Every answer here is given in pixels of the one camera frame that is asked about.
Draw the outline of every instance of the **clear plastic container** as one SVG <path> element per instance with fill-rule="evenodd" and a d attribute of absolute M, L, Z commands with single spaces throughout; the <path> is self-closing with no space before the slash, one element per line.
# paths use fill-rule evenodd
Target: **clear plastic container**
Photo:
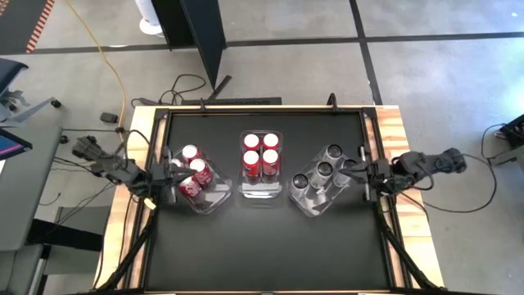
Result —
<path fill-rule="evenodd" d="M 298 171 L 288 183 L 289 198 L 308 216 L 322 215 L 335 198 L 351 186 L 350 177 L 338 172 L 342 167 L 355 163 L 340 152 L 328 154 L 332 146 L 323 149 L 302 170 Z"/>
<path fill-rule="evenodd" d="M 242 132 L 238 191 L 244 197 L 270 199 L 282 191 L 282 140 L 277 131 Z"/>
<path fill-rule="evenodd" d="M 196 149 L 194 157 L 185 157 L 184 148 Z M 200 148 L 187 145 L 173 154 L 170 161 L 177 166 L 197 170 L 194 176 L 185 179 L 178 187 L 173 186 L 176 196 L 184 197 L 191 208 L 199 214 L 208 215 L 225 202 L 232 193 L 232 182 Z"/>

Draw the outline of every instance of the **metal frame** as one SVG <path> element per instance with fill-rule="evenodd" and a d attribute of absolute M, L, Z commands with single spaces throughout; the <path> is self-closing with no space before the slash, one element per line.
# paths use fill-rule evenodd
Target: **metal frame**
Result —
<path fill-rule="evenodd" d="M 204 106 L 203 104 L 201 105 L 201 108 L 200 109 L 196 109 L 196 108 L 157 108 L 156 109 L 156 113 L 155 113 L 155 121 L 153 123 L 153 127 L 152 127 L 152 137 L 151 137 L 151 142 L 152 143 L 155 143 L 156 140 L 157 140 L 157 136 L 158 136 L 158 128 L 160 126 L 160 121 L 163 120 L 165 117 L 166 119 L 166 122 L 165 122 L 165 129 L 167 130 L 169 127 L 170 127 L 170 123 L 171 123 L 171 119 L 173 116 L 177 115 L 177 114 L 182 114 L 182 115 L 185 115 L 185 116 L 212 116 L 212 115 L 218 115 L 218 114 L 232 114 L 232 115 L 236 115 L 236 114 L 249 114 L 249 115 L 264 115 L 264 114 L 275 114 L 275 113 L 281 113 L 281 114 L 293 114 L 293 113 L 296 113 L 296 114 L 334 114 L 334 115 L 344 115 L 344 114 L 355 114 L 355 113 L 358 113 L 359 114 L 359 118 L 360 118 L 360 128 L 361 128 L 361 132 L 362 132 L 362 135 L 363 135 L 363 141 L 364 141 L 364 145 L 367 147 L 369 147 L 369 138 L 368 138 L 368 133 L 367 133 L 367 130 L 366 130 L 366 124 L 365 124 L 365 117 L 364 115 L 366 114 L 369 114 L 370 111 L 374 111 L 374 108 L 373 107 L 352 107 L 352 108 L 339 108 L 338 105 L 337 105 L 337 100 L 334 96 L 334 94 L 332 94 L 328 100 L 328 104 L 331 105 L 332 107 L 324 107 L 324 108 L 320 108 L 320 107 L 255 107 L 255 106 L 250 106 L 250 107 L 235 107 L 235 108 L 223 108 L 223 107 L 220 107 L 220 108 L 213 108 L 213 107 L 206 107 Z M 380 141 L 382 140 L 380 138 L 380 133 L 377 134 L 376 130 L 378 130 L 378 121 L 377 121 L 377 116 L 376 116 L 376 112 L 375 112 L 375 116 L 369 116 L 369 118 L 371 119 L 372 121 L 372 124 L 373 124 L 373 130 L 375 132 L 375 139 L 376 141 Z M 169 132 L 164 132 L 163 134 L 163 139 L 162 139 L 162 145 L 165 144 L 165 142 L 168 140 L 168 137 L 169 137 Z M 383 151 L 383 146 L 382 146 L 382 142 L 380 142 L 380 144 L 377 144 L 377 149 L 379 150 L 379 155 L 384 155 L 384 151 Z M 148 152 L 148 159 L 151 158 L 151 151 L 154 152 L 154 148 L 150 148 L 149 149 L 149 152 Z M 149 161 L 147 162 L 147 168 L 149 168 L 149 165 L 151 164 Z M 376 214 L 382 214 L 381 213 L 381 210 L 382 210 L 382 205 L 380 204 L 380 202 L 377 203 L 377 207 L 376 207 Z M 401 241 L 402 240 L 402 235 L 401 235 L 401 232 L 400 232 L 400 224 L 399 224 L 399 221 L 398 221 L 398 215 L 396 214 L 396 209 L 395 207 L 391 207 L 391 212 L 394 212 L 395 214 L 391 215 L 391 220 L 393 221 L 393 224 L 396 225 L 394 226 L 394 233 L 395 233 L 395 236 Z M 140 220 L 142 219 L 142 213 L 139 212 L 139 215 L 140 215 Z M 135 232 L 135 228 L 139 228 L 141 226 L 141 223 L 135 223 L 134 226 L 133 226 L 133 232 Z M 156 220 L 153 220 L 153 226 L 156 226 Z M 379 233 L 381 233 L 381 229 L 379 226 L 377 226 L 377 231 Z M 149 267 L 150 267 L 150 263 L 151 263 L 151 253 L 152 253 L 152 244 L 155 242 L 155 235 L 156 235 L 156 232 L 153 231 L 149 237 L 149 239 L 146 241 L 146 244 L 145 244 L 145 248 L 144 248 L 144 253 L 145 255 L 143 256 L 143 259 L 142 259 L 142 267 L 140 269 L 140 275 L 139 275 L 139 281 L 138 281 L 138 287 L 140 289 L 143 289 L 144 291 L 147 291 L 147 288 L 146 288 L 146 281 L 147 281 L 147 276 L 148 276 L 148 271 L 149 271 Z M 386 272 L 386 277 L 387 277 L 387 280 L 388 280 L 388 284 L 391 288 L 395 287 L 395 274 L 394 274 L 394 271 L 393 271 L 393 266 L 392 266 L 392 261 L 391 261 L 391 254 L 390 254 L 390 250 L 389 250 L 389 247 L 388 247 L 388 242 L 387 242 L 387 239 L 386 237 L 384 236 L 384 234 L 381 234 L 381 241 L 382 241 L 382 254 L 383 254 L 383 258 L 384 258 L 384 261 L 385 261 L 385 272 Z M 411 286 L 411 281 L 409 280 L 410 276 L 409 275 L 405 275 L 404 274 L 404 269 L 403 269 L 403 276 L 405 278 L 405 284 L 406 286 Z"/>

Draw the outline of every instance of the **black table surface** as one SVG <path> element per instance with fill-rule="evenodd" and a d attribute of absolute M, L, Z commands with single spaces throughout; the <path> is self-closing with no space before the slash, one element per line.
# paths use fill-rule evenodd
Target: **black table surface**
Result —
<path fill-rule="evenodd" d="M 32 143 L 33 149 L 7 159 L 0 172 L 0 251 L 24 246 L 61 136 L 55 126 L 7 131 Z"/>
<path fill-rule="evenodd" d="M 351 187 L 313 219 L 290 201 L 286 189 L 270 203 L 254 204 L 236 189 L 240 133 L 246 130 L 282 133 L 285 181 L 328 144 L 358 158 L 364 142 L 357 114 L 174 116 L 166 130 L 169 147 L 202 148 L 233 181 L 233 195 L 208 216 L 184 204 L 158 212 L 147 290 L 387 288 L 382 240 L 364 188 Z"/>

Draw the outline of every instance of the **black floor mat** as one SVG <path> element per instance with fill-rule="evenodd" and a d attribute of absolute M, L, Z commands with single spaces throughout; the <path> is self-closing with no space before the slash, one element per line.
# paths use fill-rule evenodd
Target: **black floor mat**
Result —
<path fill-rule="evenodd" d="M 32 52 L 54 0 L 0 0 L 0 54 Z"/>

